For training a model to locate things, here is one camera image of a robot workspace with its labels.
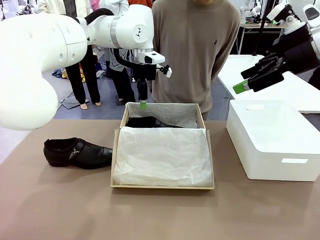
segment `shoe strap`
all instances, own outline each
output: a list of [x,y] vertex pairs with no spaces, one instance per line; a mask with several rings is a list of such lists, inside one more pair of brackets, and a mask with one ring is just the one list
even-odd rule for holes
[[69,160],[72,160],[74,158],[76,158],[79,153],[81,152],[81,149],[84,147],[86,141],[83,139],[79,139],[79,142],[77,143],[77,145],[73,148],[70,156],[69,156]]

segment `orange shirt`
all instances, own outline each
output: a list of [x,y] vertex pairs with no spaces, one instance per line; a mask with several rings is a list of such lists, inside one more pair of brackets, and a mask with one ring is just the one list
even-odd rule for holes
[[129,5],[131,4],[141,4],[152,8],[152,1],[151,0],[128,0]]

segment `brown sweater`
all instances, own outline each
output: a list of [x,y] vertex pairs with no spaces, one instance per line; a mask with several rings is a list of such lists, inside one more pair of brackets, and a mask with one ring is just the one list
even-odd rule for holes
[[197,103],[212,108],[211,84],[238,34],[240,12],[228,0],[197,5],[193,0],[156,0],[154,50],[165,56],[171,78],[152,81],[155,103]]

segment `shoe heel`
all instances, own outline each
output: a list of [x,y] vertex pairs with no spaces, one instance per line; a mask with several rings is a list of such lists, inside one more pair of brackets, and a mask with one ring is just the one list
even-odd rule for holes
[[49,165],[52,167],[57,167],[57,168],[65,168],[68,167],[68,164],[63,163],[63,162],[52,162],[52,161],[48,161]]

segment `black leather shoe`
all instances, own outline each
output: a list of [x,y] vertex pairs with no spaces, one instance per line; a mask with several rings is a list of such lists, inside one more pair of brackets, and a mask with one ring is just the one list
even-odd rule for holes
[[99,169],[112,163],[112,149],[94,145],[81,138],[47,140],[44,156],[53,167],[76,166],[81,169]]
[[130,117],[127,127],[137,128],[137,129],[152,129],[152,128],[176,128],[181,129],[180,126],[172,126],[163,123],[162,121],[156,119],[154,116],[146,117]]

